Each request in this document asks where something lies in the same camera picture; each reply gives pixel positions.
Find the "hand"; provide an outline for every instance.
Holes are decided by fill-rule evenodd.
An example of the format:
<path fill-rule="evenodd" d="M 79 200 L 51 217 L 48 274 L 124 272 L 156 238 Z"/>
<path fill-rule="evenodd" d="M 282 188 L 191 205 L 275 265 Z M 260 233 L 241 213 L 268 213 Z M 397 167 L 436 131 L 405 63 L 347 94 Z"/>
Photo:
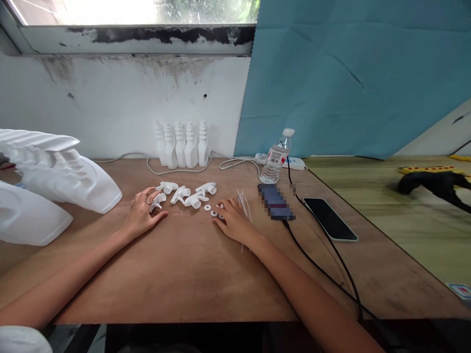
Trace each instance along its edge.
<path fill-rule="evenodd" d="M 154 217 L 149 213 L 151 206 L 146 201 L 152 203 L 159 193 L 160 191 L 156 191 L 155 187 L 150 187 L 136 194 L 134 200 L 132 200 L 131 210 L 126 216 L 122 228 L 131 237 L 131 241 L 147 232 L 168 215 L 167 211 L 160 212 Z"/>
<path fill-rule="evenodd" d="M 250 247 L 249 243 L 251 240 L 261 236 L 261 233 L 245 215 L 242 204 L 235 199 L 221 200 L 218 204 L 224 205 L 224 208 L 218 209 L 218 212 L 224 217 L 224 221 L 226 222 L 224 223 L 224 221 L 218 217 L 213 217 L 212 221 L 215 222 L 229 238 Z"/>

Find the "window frame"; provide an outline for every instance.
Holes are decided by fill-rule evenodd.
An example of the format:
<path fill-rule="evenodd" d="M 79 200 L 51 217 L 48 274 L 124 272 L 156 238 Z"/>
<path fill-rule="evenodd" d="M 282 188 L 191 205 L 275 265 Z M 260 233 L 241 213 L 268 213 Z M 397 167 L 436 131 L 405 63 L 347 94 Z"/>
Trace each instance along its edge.
<path fill-rule="evenodd" d="M 250 56 L 256 24 L 24 26 L 0 1 L 0 26 L 20 54 Z"/>

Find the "black phone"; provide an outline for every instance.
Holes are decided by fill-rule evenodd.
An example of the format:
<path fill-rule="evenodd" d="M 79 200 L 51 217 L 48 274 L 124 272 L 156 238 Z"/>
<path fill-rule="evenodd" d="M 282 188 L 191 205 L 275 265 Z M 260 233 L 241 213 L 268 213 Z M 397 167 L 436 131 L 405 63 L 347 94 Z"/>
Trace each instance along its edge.
<path fill-rule="evenodd" d="M 324 199 L 303 198 L 304 204 L 332 240 L 358 241 L 358 236 Z"/>

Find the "blue sheet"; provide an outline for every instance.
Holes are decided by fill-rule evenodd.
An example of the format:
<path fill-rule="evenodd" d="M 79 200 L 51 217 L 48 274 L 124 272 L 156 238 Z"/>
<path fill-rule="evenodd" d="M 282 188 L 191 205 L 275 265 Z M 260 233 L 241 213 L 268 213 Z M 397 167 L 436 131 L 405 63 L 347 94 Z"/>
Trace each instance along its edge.
<path fill-rule="evenodd" d="M 471 97 L 471 1 L 262 0 L 235 155 L 387 158 Z"/>

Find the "wooden floor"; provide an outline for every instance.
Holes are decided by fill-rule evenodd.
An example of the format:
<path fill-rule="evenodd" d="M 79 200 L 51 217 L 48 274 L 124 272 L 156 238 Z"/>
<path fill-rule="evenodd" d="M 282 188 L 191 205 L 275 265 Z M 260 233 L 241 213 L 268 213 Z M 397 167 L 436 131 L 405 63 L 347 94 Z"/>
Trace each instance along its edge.
<path fill-rule="evenodd" d="M 310 157 L 308 168 L 444 283 L 471 286 L 471 215 L 420 187 L 394 188 L 398 167 L 454 166 L 471 174 L 471 162 L 447 157 Z M 471 205 L 471 191 L 457 189 Z"/>

